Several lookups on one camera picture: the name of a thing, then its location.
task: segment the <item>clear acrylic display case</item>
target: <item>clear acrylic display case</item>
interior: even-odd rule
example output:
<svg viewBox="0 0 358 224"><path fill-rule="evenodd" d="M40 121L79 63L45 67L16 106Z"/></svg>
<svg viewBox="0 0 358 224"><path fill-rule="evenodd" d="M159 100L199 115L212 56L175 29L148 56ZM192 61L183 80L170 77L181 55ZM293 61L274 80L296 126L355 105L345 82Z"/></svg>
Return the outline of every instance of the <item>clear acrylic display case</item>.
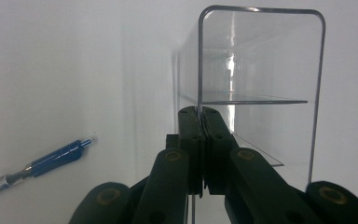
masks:
<svg viewBox="0 0 358 224"><path fill-rule="evenodd" d="M292 186L310 182L324 18L308 9L206 8L177 60L177 109L220 111L241 147Z"/></svg>

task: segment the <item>white surface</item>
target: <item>white surface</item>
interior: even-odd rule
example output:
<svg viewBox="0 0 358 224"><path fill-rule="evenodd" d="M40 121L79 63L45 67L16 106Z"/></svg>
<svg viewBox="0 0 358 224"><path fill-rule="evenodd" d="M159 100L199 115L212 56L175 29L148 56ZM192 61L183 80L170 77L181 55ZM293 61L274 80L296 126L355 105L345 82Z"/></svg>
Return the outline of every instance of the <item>white surface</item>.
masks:
<svg viewBox="0 0 358 224"><path fill-rule="evenodd" d="M93 187L131 186L150 172L173 133L172 56L213 4L324 14L314 180L358 195L358 1L2 0L0 175L77 138L98 142L80 161L2 192L0 223L67 223Z"/></svg>

